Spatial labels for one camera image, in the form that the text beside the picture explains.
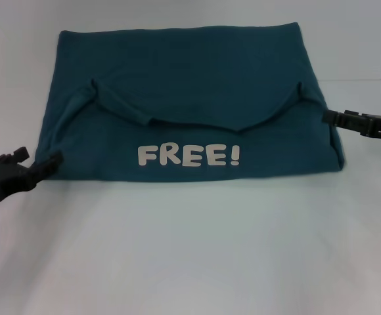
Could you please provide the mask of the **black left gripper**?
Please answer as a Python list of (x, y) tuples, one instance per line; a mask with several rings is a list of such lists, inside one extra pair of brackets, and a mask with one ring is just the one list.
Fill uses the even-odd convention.
[(34, 189), (39, 182), (52, 177), (64, 162), (62, 152), (56, 151), (45, 161), (34, 162), (30, 167), (20, 163), (30, 157), (26, 147), (21, 147), (13, 155), (0, 156), (0, 202), (18, 193)]

